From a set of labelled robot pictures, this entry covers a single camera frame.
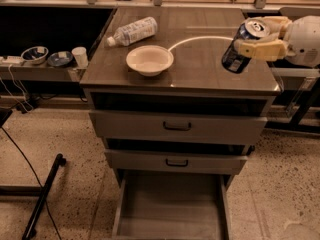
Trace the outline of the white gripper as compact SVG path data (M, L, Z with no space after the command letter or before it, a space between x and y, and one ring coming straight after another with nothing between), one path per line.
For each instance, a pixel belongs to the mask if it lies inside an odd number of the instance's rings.
M259 41L236 40L234 47L240 55L263 61L285 57L294 65L311 68L320 64L319 16L305 16L293 22L286 16L265 16L255 17L254 21Z

